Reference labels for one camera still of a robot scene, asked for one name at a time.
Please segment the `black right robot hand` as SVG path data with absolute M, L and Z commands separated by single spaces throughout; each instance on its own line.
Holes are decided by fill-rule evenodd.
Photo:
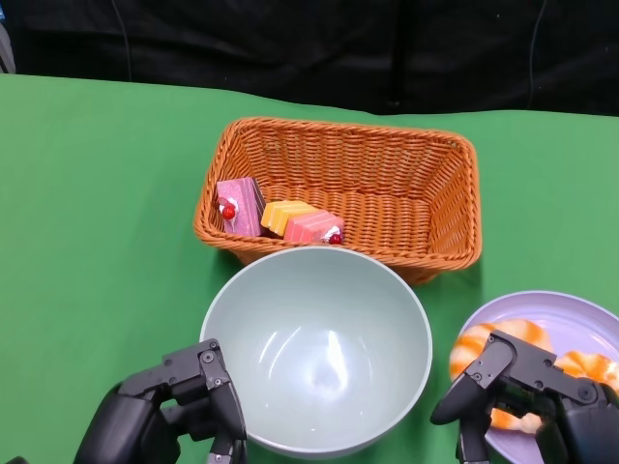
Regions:
M 611 386 L 575 378 L 555 366 L 555 355 L 500 331 L 455 379 L 435 406 L 435 425 L 456 421 L 456 457 L 489 461 L 485 435 L 492 409 L 519 418 L 534 414 L 535 439 L 546 463 L 615 463 L 618 396 Z

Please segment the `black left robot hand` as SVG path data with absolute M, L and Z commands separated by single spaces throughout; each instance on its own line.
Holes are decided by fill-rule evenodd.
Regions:
M 175 463 L 178 438 L 211 439 L 209 463 L 246 463 L 248 435 L 221 346 L 207 339 L 113 387 L 76 452 L 76 463 Z

